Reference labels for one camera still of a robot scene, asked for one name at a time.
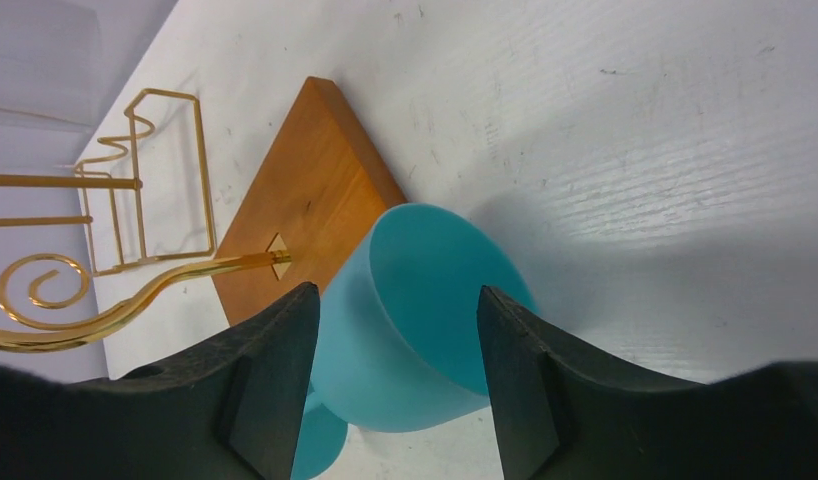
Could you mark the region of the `gold tree rack wooden base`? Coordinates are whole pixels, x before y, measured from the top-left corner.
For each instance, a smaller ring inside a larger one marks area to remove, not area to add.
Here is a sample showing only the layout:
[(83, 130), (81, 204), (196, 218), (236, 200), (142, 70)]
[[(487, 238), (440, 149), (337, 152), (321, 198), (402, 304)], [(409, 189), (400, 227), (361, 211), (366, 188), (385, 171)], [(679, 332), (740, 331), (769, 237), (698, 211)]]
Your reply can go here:
[(167, 288), (186, 280), (212, 280), (231, 325), (279, 299), (293, 285), (312, 281), (322, 290), (377, 218), (408, 200), (350, 104), (329, 79), (308, 77), (244, 196), (215, 258), (160, 273), (125, 300), (86, 320), (48, 324), (23, 315), (8, 297), (11, 276), (33, 262), (58, 262), (76, 272), (78, 291), (48, 301), (39, 291), (59, 274), (31, 280), (30, 303), (41, 309), (72, 306), (92, 275), (56, 253), (23, 257), (0, 274), (0, 309), (35, 330), (0, 329), (0, 350), (39, 353), (101, 340), (143, 313)]

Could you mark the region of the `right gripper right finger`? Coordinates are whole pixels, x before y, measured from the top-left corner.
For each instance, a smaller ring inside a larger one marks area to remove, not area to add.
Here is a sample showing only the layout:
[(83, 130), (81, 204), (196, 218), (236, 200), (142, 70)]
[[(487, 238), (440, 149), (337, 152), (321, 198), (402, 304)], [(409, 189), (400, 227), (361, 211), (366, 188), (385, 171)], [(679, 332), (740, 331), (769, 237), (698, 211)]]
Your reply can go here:
[(477, 321), (508, 479), (818, 479), (818, 361), (702, 384), (612, 355), (495, 287)]

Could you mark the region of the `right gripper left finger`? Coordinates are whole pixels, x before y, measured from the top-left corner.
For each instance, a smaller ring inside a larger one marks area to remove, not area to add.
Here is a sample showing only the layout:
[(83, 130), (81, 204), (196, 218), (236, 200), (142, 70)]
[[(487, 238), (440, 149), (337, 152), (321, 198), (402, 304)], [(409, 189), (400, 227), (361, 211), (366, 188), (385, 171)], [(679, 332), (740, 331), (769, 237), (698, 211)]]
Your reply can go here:
[(318, 334), (304, 282), (117, 380), (0, 365), (0, 479), (287, 479)]

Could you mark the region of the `teal plastic goblet front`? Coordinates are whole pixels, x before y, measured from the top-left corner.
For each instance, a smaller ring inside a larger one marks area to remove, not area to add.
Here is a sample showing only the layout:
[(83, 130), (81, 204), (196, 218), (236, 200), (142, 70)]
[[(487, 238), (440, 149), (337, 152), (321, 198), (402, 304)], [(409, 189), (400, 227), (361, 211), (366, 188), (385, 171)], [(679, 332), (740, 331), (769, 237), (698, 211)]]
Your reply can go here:
[(414, 432), (485, 408), (485, 286), (535, 307), (510, 258), (466, 219), (422, 203), (382, 214), (321, 295), (292, 477), (327, 470), (350, 426)]

